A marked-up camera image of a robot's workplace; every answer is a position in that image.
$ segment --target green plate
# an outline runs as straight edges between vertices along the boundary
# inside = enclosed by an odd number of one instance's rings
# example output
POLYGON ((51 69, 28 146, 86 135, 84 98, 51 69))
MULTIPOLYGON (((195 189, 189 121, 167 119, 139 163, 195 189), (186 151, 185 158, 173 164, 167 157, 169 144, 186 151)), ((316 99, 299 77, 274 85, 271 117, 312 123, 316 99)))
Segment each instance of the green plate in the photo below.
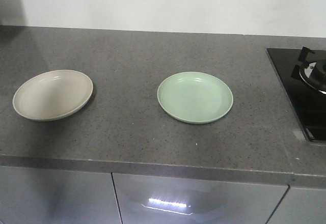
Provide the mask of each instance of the green plate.
POLYGON ((201 72, 182 72, 166 78, 157 99, 173 118, 205 124, 223 117, 232 107, 230 88, 220 79, 201 72))

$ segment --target kitchen counter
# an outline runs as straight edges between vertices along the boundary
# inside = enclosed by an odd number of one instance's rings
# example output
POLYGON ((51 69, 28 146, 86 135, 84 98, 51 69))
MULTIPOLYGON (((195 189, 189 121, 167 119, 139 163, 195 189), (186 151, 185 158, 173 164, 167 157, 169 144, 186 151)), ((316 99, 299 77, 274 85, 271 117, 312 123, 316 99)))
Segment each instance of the kitchen counter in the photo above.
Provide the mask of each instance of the kitchen counter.
POLYGON ((326 147, 303 133, 267 47, 326 49, 326 39, 0 26, 0 165, 210 180, 326 186, 326 147), (56 69, 87 74, 89 103, 54 122, 12 107, 15 91, 56 69), (179 122, 159 106, 168 76, 223 80, 222 119, 179 122))

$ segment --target gray cabinet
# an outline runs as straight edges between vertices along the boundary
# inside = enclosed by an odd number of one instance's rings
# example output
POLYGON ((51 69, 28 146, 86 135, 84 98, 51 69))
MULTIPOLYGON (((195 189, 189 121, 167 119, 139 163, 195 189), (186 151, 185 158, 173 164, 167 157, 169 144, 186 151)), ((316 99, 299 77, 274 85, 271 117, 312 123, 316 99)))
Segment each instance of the gray cabinet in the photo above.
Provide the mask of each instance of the gray cabinet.
POLYGON ((121 224, 111 174, 3 166, 0 220, 4 224, 121 224))
POLYGON ((123 224, 265 224, 287 186, 113 174, 123 224))
POLYGON ((326 190, 291 188, 268 224, 326 223, 326 190))

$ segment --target stove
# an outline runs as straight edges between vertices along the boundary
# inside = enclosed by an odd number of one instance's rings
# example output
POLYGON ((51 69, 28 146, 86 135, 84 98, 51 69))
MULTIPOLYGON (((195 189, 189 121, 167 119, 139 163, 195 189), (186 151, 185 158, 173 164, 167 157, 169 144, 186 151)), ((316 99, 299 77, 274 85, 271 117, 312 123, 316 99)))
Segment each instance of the stove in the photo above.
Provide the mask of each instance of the stove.
POLYGON ((326 144, 326 50, 268 48, 307 140, 326 144))

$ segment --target white plate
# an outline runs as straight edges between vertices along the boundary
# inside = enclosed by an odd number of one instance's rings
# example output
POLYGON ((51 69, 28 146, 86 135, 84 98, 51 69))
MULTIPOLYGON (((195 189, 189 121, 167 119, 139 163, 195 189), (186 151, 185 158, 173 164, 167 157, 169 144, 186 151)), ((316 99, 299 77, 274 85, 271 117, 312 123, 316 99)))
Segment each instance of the white plate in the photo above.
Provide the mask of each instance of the white plate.
POLYGON ((192 124, 216 121, 233 104, 230 88, 201 72, 182 72, 166 78, 158 87, 157 99, 173 118, 192 124))
POLYGON ((12 103, 21 116, 34 121, 54 121, 81 109, 93 92, 93 83, 75 70, 54 70, 26 81, 12 103))

